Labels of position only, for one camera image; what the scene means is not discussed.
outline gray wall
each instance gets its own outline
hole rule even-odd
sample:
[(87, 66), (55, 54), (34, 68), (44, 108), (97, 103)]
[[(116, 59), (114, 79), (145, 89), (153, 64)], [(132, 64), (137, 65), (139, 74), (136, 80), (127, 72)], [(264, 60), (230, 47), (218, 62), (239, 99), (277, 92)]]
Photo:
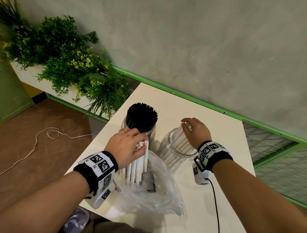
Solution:
[(70, 15), (114, 65), (307, 139), (305, 0), (18, 0)]

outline white table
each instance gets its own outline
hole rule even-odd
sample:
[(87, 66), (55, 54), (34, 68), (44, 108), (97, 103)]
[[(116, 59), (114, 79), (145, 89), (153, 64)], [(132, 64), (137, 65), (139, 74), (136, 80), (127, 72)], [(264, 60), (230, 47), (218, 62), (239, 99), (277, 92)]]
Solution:
[[(169, 131), (180, 125), (182, 118), (196, 117), (207, 125), (213, 140), (221, 143), (231, 152), (234, 161), (255, 175), (241, 121), (143, 83), (137, 87), (77, 161), (102, 151), (109, 138), (121, 129), (128, 108), (138, 102), (152, 106), (158, 113), (155, 140), (161, 141)], [(72, 171), (77, 165), (77, 161), (67, 172)], [(187, 161), (174, 177), (185, 204), (185, 216), (137, 212), (124, 214), (111, 220), (125, 222), (133, 227), (151, 232), (217, 232), (216, 210), (211, 185), (196, 185), (191, 160)], [(220, 231), (245, 232), (214, 174), (210, 173), (209, 178), (213, 182), (216, 192)], [(117, 193), (113, 191), (97, 210), (92, 209), (84, 200), (80, 206), (108, 218), (110, 212), (113, 212), (114, 207), (112, 206), (116, 202)]]

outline wire mesh panel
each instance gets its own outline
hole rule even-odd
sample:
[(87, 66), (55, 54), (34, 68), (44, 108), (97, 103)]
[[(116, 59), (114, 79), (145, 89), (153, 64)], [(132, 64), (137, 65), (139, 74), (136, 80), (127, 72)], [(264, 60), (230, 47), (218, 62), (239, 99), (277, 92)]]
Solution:
[(243, 127), (253, 164), (293, 143), (290, 139), (248, 123), (243, 123)]
[(277, 192), (307, 204), (307, 148), (289, 153), (255, 172)]

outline planter box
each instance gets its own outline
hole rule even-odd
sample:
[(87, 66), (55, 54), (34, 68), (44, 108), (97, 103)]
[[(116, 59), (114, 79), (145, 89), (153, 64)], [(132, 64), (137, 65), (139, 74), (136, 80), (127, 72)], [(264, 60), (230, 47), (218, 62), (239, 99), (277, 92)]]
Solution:
[(15, 70), (20, 81), (29, 84), (33, 87), (36, 87), (37, 89), (40, 89), (50, 95), (53, 95), (61, 100), (64, 100), (84, 110), (87, 110), (90, 107), (90, 101), (86, 97), (81, 97), (81, 99), (77, 103), (74, 100), (72, 100), (77, 96), (77, 91), (73, 86), (69, 88), (68, 94), (58, 96), (57, 93), (54, 90), (52, 90), (52, 83), (50, 81), (43, 80), (39, 82), (37, 80), (37, 74), (41, 73), (43, 70), (43, 67), (41, 65), (29, 67), (27, 70), (20, 69), (21, 66), (17, 62), (12, 62), (11, 65)]

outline left hand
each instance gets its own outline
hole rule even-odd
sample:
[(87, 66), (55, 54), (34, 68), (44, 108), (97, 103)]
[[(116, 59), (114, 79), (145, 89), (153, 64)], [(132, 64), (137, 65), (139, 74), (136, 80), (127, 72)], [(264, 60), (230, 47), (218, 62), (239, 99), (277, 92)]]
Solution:
[(126, 127), (110, 138), (104, 150), (114, 156), (120, 170), (145, 154), (146, 146), (135, 151), (135, 146), (144, 140), (148, 140), (147, 135), (140, 133), (136, 128)]

